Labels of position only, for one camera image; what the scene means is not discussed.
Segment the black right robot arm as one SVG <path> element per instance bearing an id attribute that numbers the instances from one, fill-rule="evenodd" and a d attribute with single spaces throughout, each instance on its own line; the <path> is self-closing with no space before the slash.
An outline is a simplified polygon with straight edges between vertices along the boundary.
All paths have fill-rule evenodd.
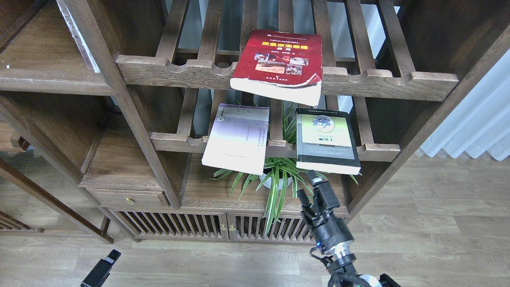
<path id="1" fill-rule="evenodd" d="M 344 220 L 334 215 L 333 210 L 339 207 L 339 201 L 330 183 L 313 170 L 306 174 L 313 185 L 313 202 L 308 201 L 304 190 L 298 190 L 297 194 L 302 204 L 302 217 L 316 241 L 310 255 L 320 260 L 330 273 L 328 286 L 398 287 L 399 284 L 387 274 L 381 274 L 379 278 L 357 274 L 353 265 L 356 256 L 349 249 L 354 238 Z"/>

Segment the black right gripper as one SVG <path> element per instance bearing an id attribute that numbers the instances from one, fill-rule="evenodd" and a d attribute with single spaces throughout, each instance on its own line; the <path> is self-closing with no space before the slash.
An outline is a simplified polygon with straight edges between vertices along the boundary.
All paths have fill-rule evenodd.
<path id="1" fill-rule="evenodd" d="M 339 207 L 328 181 L 321 180 L 314 170 L 306 171 L 306 176 L 313 186 L 313 202 L 310 203 L 304 189 L 297 191 L 302 211 L 301 214 L 316 241 L 317 249 L 324 255 L 347 256 L 351 254 L 349 245 L 354 241 L 342 218 L 337 218 L 333 210 Z"/>

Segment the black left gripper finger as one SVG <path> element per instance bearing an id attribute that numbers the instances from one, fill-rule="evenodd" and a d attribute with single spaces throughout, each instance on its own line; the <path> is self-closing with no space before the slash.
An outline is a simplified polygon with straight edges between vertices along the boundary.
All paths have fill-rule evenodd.
<path id="1" fill-rule="evenodd" d="M 120 258 L 121 252 L 112 250 L 105 259 L 100 259 L 92 271 L 80 284 L 81 287 L 102 287 L 108 278 L 113 264 Z"/>

